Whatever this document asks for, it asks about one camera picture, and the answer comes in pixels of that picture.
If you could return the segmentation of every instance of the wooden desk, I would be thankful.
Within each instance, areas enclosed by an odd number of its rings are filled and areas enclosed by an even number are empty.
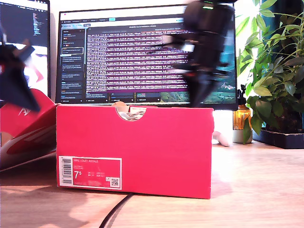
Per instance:
[[[212,156],[210,200],[135,195],[107,227],[304,227],[304,150],[254,142],[214,145]],[[126,195],[58,188],[55,164],[49,156],[0,173],[2,228],[97,228]]]

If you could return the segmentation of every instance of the glass bottle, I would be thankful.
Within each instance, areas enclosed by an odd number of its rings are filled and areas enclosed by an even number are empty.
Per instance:
[[[251,111],[248,107],[246,107],[246,99],[244,98],[245,93],[245,86],[241,85],[241,90],[237,90],[237,104],[238,108],[237,111],[233,112],[233,137],[232,141],[234,143],[243,143],[243,130],[245,125],[245,120],[249,120],[249,126],[251,128]],[[247,141],[247,143],[250,143],[252,141],[252,133]]]

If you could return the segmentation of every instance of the black cable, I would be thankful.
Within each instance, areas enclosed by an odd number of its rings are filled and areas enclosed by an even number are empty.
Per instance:
[[[101,223],[99,228],[105,228],[106,224],[108,223],[108,221],[110,220],[110,218],[112,217],[112,215],[128,200],[130,199],[132,196],[134,195],[134,193],[129,193],[125,198],[123,198],[115,207],[113,207],[113,209],[107,214],[107,216],[105,217],[105,219],[103,220],[103,222]]]

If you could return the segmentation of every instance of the barcode label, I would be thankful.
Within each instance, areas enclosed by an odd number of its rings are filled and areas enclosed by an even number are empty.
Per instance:
[[[61,186],[73,186],[72,158],[59,157],[59,180]]]
[[[59,156],[59,186],[122,190],[122,159]]]

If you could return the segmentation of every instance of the monitor screen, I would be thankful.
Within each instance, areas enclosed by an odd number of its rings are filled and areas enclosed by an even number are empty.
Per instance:
[[[6,44],[22,49],[30,41],[34,51],[25,62],[25,78],[29,88],[50,97],[49,1],[0,0],[0,26]]]
[[[59,13],[56,102],[63,104],[186,106],[187,85],[172,65],[187,51],[153,47],[162,35],[187,33],[187,5],[66,11]],[[221,60],[229,66],[204,101],[236,109],[235,23],[231,19]]]

